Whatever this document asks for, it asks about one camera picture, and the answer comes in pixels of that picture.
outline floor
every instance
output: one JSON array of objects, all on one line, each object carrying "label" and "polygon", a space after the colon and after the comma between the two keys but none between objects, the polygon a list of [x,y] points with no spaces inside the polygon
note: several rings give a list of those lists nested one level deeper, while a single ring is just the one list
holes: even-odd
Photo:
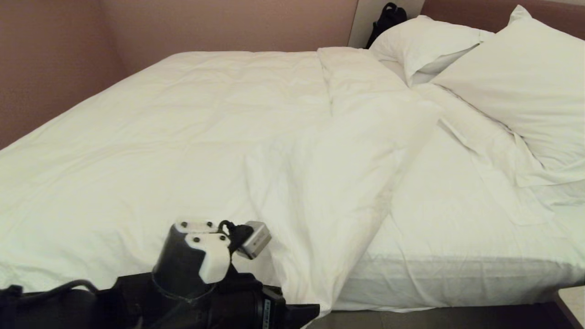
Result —
[{"label": "floor", "polygon": [[334,312],[308,329],[562,329],[543,306],[454,307],[412,313]]}]

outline black bag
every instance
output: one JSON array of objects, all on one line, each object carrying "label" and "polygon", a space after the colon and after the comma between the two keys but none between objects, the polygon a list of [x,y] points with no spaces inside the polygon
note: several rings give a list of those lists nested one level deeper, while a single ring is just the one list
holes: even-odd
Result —
[{"label": "black bag", "polygon": [[374,30],[371,32],[370,40],[367,42],[366,48],[370,48],[374,40],[379,37],[387,29],[407,21],[406,11],[396,4],[389,2],[384,9],[377,22],[374,22]]}]

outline pillow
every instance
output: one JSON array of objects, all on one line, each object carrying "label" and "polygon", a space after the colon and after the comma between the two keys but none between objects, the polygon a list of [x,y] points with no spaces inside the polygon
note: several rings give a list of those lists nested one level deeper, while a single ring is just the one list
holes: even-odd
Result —
[{"label": "pillow", "polygon": [[532,18],[532,15],[530,15],[526,8],[522,7],[521,5],[517,5],[514,11],[512,11],[512,14],[510,15],[510,21],[508,22],[508,25],[512,24],[518,19],[523,18]]},{"label": "pillow", "polygon": [[379,60],[402,64],[407,84],[412,85],[417,71],[438,74],[492,36],[488,31],[421,15],[382,33],[370,50]]},{"label": "pillow", "polygon": [[[390,71],[396,73],[396,75],[400,78],[400,80],[406,83],[406,77],[404,76],[404,68],[400,65],[399,62],[395,60],[380,60],[382,65],[386,66]],[[423,73],[422,71],[416,72],[412,76],[412,85],[423,84],[431,81],[436,74],[433,73]]]},{"label": "pillow", "polygon": [[431,82],[514,134],[520,186],[585,179],[585,41],[516,17]]}]

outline nightstand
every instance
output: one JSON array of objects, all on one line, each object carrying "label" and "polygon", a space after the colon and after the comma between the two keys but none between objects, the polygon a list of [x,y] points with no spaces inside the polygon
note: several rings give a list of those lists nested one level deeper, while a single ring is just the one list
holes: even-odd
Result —
[{"label": "nightstand", "polygon": [[555,302],[574,329],[585,327],[585,286],[560,289]]}]

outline wall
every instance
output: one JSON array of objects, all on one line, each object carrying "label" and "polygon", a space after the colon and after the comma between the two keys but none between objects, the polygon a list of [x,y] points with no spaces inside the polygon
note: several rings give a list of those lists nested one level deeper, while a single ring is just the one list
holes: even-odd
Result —
[{"label": "wall", "polygon": [[2,0],[0,45],[0,149],[126,76],[98,0]]},{"label": "wall", "polygon": [[179,52],[346,46],[357,0],[102,0],[126,67]]},{"label": "wall", "polygon": [[[378,20],[380,12],[389,0],[359,0],[353,28],[349,38],[349,46],[365,47],[372,30],[372,22]],[[555,0],[568,4],[585,5],[585,0]],[[393,0],[395,4],[406,9],[409,18],[418,16],[425,0]]]}]

